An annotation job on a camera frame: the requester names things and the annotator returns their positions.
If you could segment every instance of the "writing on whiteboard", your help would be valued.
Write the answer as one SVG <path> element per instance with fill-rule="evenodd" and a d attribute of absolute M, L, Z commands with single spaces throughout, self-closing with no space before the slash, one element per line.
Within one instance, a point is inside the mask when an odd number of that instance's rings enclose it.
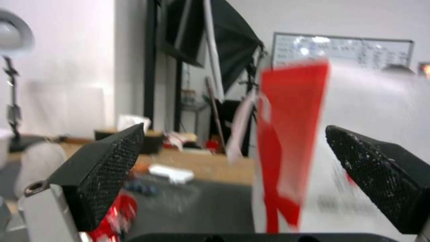
<path fill-rule="evenodd" d="M 372 69 L 382 69 L 388 64 L 408 66 L 412 45 L 410 40 L 275 33 L 272 66 L 322 56 L 354 60 L 362 67 Z"/>

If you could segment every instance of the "white cloth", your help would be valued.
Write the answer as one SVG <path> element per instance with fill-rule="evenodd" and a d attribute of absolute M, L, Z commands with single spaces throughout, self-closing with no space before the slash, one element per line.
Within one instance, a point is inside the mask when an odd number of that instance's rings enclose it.
<path fill-rule="evenodd" d="M 48 178 L 66 161 L 66 153 L 59 144 L 43 142 L 28 147 L 21 155 L 21 170 L 15 182 L 17 198 L 24 189 L 37 181 Z"/>

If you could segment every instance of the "table surface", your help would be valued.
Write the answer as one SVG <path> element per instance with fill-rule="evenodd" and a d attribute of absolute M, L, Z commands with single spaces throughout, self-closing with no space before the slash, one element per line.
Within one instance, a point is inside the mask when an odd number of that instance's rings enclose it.
<path fill-rule="evenodd" d="M 67 157 L 72 156 L 82 145 L 61 144 Z M 8 162 L 19 162 L 20 153 L 10 154 Z M 254 177 L 254 162 L 242 158 L 230 165 L 225 155 L 206 155 L 162 149 L 157 155 L 139 155 L 136 163 L 163 164 L 175 168 L 189 169 L 195 178 L 204 181 L 251 185 Z M 6 200 L 11 212 L 17 212 L 15 201 Z"/>

